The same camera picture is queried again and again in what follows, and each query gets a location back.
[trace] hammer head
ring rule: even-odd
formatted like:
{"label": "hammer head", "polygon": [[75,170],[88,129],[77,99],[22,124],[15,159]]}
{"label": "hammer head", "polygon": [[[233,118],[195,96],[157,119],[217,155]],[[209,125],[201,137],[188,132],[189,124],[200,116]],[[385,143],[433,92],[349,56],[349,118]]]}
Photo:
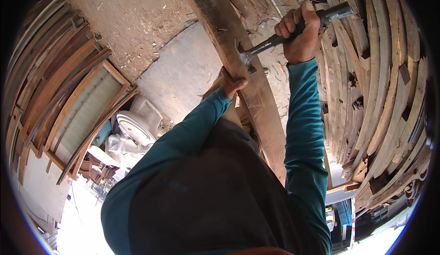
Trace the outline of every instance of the hammer head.
{"label": "hammer head", "polygon": [[239,56],[240,61],[243,63],[243,65],[246,66],[248,69],[248,72],[252,75],[256,72],[256,68],[252,66],[250,63],[250,60],[254,57],[254,55],[251,55],[250,53],[246,52],[243,49],[242,43],[237,42],[237,39],[235,40],[235,50],[237,51],[237,54]]}

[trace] claw hammer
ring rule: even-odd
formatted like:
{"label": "claw hammer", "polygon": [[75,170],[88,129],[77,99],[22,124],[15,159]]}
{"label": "claw hammer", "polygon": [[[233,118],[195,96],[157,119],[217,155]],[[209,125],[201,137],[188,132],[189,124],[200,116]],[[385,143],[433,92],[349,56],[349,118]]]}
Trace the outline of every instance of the claw hammer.
{"label": "claw hammer", "polygon": [[[348,2],[344,2],[339,5],[333,6],[327,10],[316,11],[316,15],[319,17],[319,20],[321,21],[320,28],[328,27],[331,22],[353,14],[354,12],[349,6]],[[297,27],[295,31],[290,34],[289,38],[284,38],[282,36],[278,36],[277,34],[274,34],[273,36],[269,37],[266,41],[263,41],[262,43],[246,51],[242,49],[240,44],[237,44],[237,42],[235,42],[235,50],[239,55],[240,61],[248,68],[250,74],[256,72],[256,68],[252,66],[250,62],[251,59],[257,54],[266,51],[267,49],[294,40],[305,29],[304,19],[301,19],[300,23],[296,26]]]}

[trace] teal long-sleeve shirt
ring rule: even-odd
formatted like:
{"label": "teal long-sleeve shirt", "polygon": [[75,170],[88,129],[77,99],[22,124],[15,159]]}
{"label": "teal long-sleeve shirt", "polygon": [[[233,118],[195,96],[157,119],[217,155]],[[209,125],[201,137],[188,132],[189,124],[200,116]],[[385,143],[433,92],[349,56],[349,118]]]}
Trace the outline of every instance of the teal long-sleeve shirt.
{"label": "teal long-sleeve shirt", "polygon": [[[314,59],[288,65],[290,102],[286,127],[286,190],[306,220],[331,252],[330,232],[325,219],[327,171],[323,167],[324,135],[316,83]],[[199,153],[219,118],[231,104],[218,89],[192,110],[185,119],[155,142],[146,155],[107,195],[101,209],[104,236],[115,254],[130,255],[128,212],[139,182],[165,169],[171,162]]]}

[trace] nail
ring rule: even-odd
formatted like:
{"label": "nail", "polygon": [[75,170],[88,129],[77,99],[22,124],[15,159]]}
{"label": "nail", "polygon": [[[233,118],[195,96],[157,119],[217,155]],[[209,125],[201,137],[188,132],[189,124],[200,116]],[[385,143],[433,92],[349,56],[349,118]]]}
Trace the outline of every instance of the nail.
{"label": "nail", "polygon": [[305,4],[305,8],[306,8],[309,12],[315,10],[315,8],[313,8],[313,4],[311,3],[310,0],[306,0],[306,1],[304,2],[304,4]]}

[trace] hand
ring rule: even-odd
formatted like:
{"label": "hand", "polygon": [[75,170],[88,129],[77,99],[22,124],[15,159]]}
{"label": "hand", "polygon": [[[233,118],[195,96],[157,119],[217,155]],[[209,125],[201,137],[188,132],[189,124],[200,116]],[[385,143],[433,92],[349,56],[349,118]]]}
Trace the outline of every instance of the hand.
{"label": "hand", "polygon": [[319,32],[321,22],[316,15],[310,0],[306,0],[300,9],[290,10],[283,19],[275,25],[278,36],[288,38],[294,32],[296,25],[304,18],[305,29],[293,41],[284,44],[284,56],[291,65],[306,62],[315,57],[320,46],[322,32]]}
{"label": "hand", "polygon": [[231,76],[224,66],[220,69],[220,73],[223,76],[223,81],[220,85],[220,88],[223,89],[226,96],[230,99],[234,98],[235,93],[238,90],[243,89],[248,83],[248,80],[238,80],[235,83],[232,82]]}

